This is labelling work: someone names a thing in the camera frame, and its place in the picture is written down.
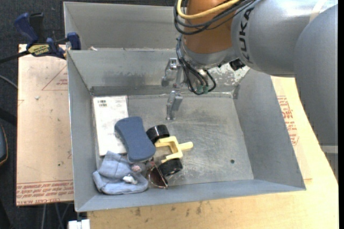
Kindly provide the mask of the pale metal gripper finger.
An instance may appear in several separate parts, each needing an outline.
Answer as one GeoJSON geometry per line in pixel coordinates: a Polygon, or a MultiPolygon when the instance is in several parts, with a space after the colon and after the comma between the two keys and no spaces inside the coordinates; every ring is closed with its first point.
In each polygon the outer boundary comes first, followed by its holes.
{"type": "Polygon", "coordinates": [[[184,86],[184,70],[177,58],[170,58],[165,70],[164,76],[161,80],[161,85],[167,87],[172,83],[174,88],[181,88],[184,86]]]}
{"type": "Polygon", "coordinates": [[[167,100],[167,120],[175,120],[177,116],[177,112],[180,108],[181,102],[183,100],[183,96],[181,95],[180,91],[172,91],[169,94],[167,100]]]}

